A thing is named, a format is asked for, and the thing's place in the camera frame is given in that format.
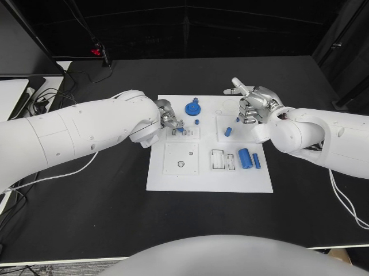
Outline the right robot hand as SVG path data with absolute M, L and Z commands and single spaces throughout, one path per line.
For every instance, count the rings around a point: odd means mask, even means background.
M 278 95 L 262 86 L 246 86 L 232 78 L 233 88 L 223 90 L 223 95 L 240 94 L 239 121 L 243 124 L 266 123 L 271 113 L 284 107 Z

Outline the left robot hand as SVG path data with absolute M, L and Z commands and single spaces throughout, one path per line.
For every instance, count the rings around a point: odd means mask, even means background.
M 175 113 L 171 107 L 171 103 L 165 99 L 158 99 L 154 101 L 157 108 L 159 110 L 159 124 L 162 127 L 168 127 L 174 132 L 180 132 L 183 135 L 187 134 L 184 129 L 184 122 L 175 117 Z

